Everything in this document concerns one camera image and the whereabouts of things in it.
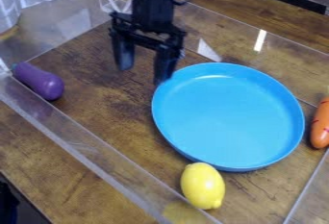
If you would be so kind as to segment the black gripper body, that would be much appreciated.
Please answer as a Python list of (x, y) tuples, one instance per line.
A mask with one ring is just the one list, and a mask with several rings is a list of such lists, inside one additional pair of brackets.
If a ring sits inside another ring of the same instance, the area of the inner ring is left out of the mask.
[(131, 14), (121, 12), (112, 12), (111, 18), (109, 36), (113, 44), (124, 43), (127, 47), (137, 44), (151, 50), (164, 44), (175, 50), (182, 50), (186, 31), (172, 23), (156, 24), (148, 27), (136, 23)]

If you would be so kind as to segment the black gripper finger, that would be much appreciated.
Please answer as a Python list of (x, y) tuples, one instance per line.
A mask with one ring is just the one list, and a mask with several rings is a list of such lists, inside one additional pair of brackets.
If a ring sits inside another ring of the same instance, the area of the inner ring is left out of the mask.
[(160, 44), (153, 58), (153, 84), (165, 82), (175, 71), (178, 61), (184, 57), (182, 49)]
[(116, 30), (111, 32), (115, 64), (119, 70), (128, 70), (135, 62), (135, 44)]

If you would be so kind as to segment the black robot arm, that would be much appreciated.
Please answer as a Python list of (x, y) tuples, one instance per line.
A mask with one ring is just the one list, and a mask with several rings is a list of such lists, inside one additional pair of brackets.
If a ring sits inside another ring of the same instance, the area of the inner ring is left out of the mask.
[(135, 46), (155, 51), (153, 83), (165, 82), (173, 73), (186, 32), (173, 25), (176, 0), (132, 0), (132, 13), (112, 12), (109, 36), (119, 70), (131, 69)]

